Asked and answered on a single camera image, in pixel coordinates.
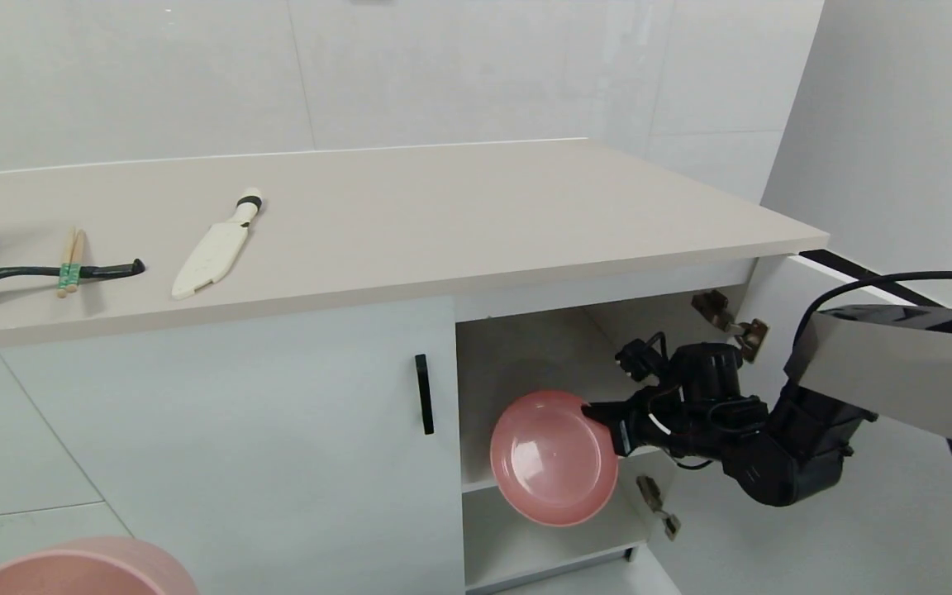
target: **knife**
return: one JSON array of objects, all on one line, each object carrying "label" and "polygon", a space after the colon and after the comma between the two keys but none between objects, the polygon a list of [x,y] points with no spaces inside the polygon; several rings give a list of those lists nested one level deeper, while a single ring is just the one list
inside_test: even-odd
[{"label": "knife", "polygon": [[186,264],[174,278],[174,286],[171,286],[172,298],[185,300],[201,287],[222,281],[245,245],[252,219],[263,205],[259,189],[246,189],[245,195],[237,201],[234,216],[208,229],[200,244],[186,259]]}]

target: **chopsticks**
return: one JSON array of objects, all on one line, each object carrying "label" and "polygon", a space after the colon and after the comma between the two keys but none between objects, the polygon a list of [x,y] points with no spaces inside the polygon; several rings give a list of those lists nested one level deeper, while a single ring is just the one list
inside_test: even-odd
[{"label": "chopsticks", "polygon": [[64,298],[65,295],[79,290],[79,268],[83,266],[83,248],[86,241],[87,232],[76,230],[75,226],[69,230],[69,236],[64,243],[64,253],[61,254],[61,269],[57,273],[58,298]]}]

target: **pink bowl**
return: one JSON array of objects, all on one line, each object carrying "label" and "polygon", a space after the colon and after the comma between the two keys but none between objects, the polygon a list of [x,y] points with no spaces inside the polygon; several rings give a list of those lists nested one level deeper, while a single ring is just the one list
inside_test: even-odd
[{"label": "pink bowl", "polygon": [[583,415],[583,404],[563,391],[531,393],[511,404],[494,427],[491,468],[498,489],[536,523],[582,523],[616,489],[612,434]]},{"label": "pink bowl", "polygon": [[92,537],[1,564],[0,595],[200,594],[167,551],[129,537]]}]

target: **cabinet hinge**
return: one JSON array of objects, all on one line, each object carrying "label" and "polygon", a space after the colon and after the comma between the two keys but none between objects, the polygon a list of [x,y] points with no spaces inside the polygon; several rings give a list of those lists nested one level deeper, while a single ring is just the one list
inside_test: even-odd
[{"label": "cabinet hinge", "polygon": [[733,335],[733,339],[740,345],[740,357],[743,357],[745,362],[755,362],[770,327],[759,319],[736,321],[727,309],[729,305],[729,298],[717,289],[693,295],[693,308],[696,312],[700,312],[700,316],[719,331]]},{"label": "cabinet hinge", "polygon": [[661,496],[660,487],[649,475],[638,475],[637,482],[641,497],[645,499],[645,505],[649,506],[653,515],[664,523],[665,534],[668,539],[674,541],[678,537],[678,531],[681,531],[681,521],[671,512],[664,510],[664,497]]}]

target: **beige countertop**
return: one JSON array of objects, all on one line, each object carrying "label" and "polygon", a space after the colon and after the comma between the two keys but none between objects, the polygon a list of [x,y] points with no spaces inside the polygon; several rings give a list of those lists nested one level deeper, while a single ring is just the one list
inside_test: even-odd
[{"label": "beige countertop", "polygon": [[[221,283],[170,297],[243,189],[264,208]],[[142,259],[134,278],[0,281],[0,346],[824,248],[827,234],[593,140],[166,159],[0,174],[0,267]]]}]

